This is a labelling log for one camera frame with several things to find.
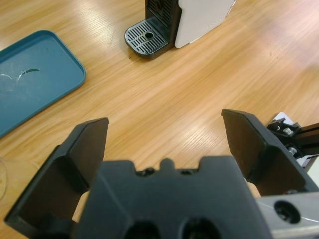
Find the screw hole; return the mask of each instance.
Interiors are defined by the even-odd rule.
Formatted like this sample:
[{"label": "screw hole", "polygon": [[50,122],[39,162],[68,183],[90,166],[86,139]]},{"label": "screw hole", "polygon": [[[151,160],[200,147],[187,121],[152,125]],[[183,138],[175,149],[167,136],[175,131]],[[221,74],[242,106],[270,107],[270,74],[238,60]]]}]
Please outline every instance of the screw hole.
[{"label": "screw hole", "polygon": [[136,174],[140,177],[148,177],[155,173],[155,169],[153,168],[147,168],[141,172],[136,172]]},{"label": "screw hole", "polygon": [[147,32],[147,33],[145,34],[145,37],[146,37],[147,39],[151,39],[151,38],[154,37],[154,34],[153,34],[152,32]]},{"label": "screw hole", "polygon": [[189,169],[183,169],[181,172],[181,175],[194,175],[194,172]]},{"label": "screw hole", "polygon": [[221,237],[209,220],[193,218],[186,223],[182,239],[221,239]]},{"label": "screw hole", "polygon": [[300,222],[300,213],[297,208],[289,202],[277,201],[274,205],[277,215],[285,222],[296,224]]},{"label": "screw hole", "polygon": [[153,223],[138,222],[127,231],[124,239],[160,239],[160,233]]}]

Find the wood grain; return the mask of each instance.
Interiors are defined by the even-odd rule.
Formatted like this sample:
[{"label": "wood grain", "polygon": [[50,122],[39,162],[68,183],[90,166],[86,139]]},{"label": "wood grain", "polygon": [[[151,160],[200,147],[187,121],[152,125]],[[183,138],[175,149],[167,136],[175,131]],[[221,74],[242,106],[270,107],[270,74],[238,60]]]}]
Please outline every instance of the wood grain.
[{"label": "wood grain", "polygon": [[[86,120],[108,117],[105,160],[131,159],[138,169],[165,157],[196,167],[204,155],[229,154],[223,108],[264,123],[280,111],[301,125],[319,122],[319,1],[238,0],[221,26],[153,61],[124,42],[142,19],[144,0],[1,1],[0,49],[49,29],[87,71],[81,88],[0,139],[1,220],[36,168]],[[0,238],[23,237],[1,222]]]}]

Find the bolt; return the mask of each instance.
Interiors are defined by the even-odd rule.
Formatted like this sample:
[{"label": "bolt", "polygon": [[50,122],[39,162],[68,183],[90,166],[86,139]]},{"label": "bolt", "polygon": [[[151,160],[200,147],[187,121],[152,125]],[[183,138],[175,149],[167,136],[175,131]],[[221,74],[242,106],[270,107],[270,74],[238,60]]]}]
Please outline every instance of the bolt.
[{"label": "bolt", "polygon": [[288,148],[288,152],[294,156],[297,153],[297,150],[293,147],[290,147],[290,148]]},{"label": "bolt", "polygon": [[285,128],[285,129],[283,129],[283,132],[286,134],[286,135],[291,135],[291,134],[293,134],[294,132],[290,129],[290,128]]}]

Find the drip tray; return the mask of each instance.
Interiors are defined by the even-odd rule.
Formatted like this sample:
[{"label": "drip tray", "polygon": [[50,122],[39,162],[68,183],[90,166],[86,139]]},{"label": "drip tray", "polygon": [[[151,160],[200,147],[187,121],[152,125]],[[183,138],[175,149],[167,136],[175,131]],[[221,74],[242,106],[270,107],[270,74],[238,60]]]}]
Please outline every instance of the drip tray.
[{"label": "drip tray", "polygon": [[168,42],[146,20],[131,26],[125,32],[128,46],[142,56],[152,55]]}]

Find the plastic tray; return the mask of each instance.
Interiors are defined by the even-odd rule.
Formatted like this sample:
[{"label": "plastic tray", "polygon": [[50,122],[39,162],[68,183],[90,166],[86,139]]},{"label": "plastic tray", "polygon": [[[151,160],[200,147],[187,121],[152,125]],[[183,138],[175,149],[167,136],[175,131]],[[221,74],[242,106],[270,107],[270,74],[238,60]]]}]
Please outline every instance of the plastic tray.
[{"label": "plastic tray", "polygon": [[59,37],[37,31],[0,51],[0,137],[84,83]]}]

